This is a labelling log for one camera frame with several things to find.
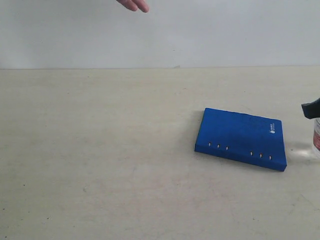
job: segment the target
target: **white table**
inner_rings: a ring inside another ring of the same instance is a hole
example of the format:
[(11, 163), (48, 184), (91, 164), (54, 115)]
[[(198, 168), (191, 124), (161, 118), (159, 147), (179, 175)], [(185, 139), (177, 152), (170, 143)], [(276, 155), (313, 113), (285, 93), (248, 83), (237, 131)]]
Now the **white table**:
[[(318, 240), (318, 97), (317, 66), (1, 70), (0, 240)], [(282, 120), (285, 172), (195, 153), (206, 107)]]

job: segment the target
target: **finger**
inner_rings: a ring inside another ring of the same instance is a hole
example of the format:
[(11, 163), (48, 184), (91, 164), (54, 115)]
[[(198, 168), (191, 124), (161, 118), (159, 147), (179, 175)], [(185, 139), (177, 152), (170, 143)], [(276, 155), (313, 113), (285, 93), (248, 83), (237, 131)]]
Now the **finger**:
[(145, 0), (132, 0), (137, 7), (144, 13), (149, 12), (149, 6), (148, 4), (145, 2)]
[(125, 8), (131, 11), (137, 11), (138, 6), (132, 0), (117, 0), (120, 4), (122, 4)]

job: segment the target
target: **black bottle cap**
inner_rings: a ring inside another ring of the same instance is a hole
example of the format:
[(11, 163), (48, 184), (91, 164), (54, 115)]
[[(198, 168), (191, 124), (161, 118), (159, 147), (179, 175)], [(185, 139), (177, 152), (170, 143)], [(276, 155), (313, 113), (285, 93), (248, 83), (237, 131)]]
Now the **black bottle cap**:
[(320, 118), (320, 98), (314, 102), (302, 104), (301, 107), (307, 119)]

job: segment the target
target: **white wall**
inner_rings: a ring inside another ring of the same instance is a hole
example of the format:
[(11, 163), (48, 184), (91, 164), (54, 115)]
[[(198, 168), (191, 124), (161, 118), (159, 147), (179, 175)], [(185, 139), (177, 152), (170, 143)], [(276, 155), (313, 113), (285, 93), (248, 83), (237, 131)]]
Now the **white wall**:
[(0, 0), (0, 68), (320, 64), (319, 0)]

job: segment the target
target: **logo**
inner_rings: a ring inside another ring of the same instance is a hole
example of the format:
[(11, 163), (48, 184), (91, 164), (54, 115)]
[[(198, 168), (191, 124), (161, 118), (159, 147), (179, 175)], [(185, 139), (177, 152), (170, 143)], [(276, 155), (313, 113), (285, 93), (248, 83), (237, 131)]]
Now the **logo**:
[(270, 124), (269, 133), (271, 133), (271, 134), (275, 134), (276, 133), (276, 129), (275, 129), (275, 124), (274, 123)]

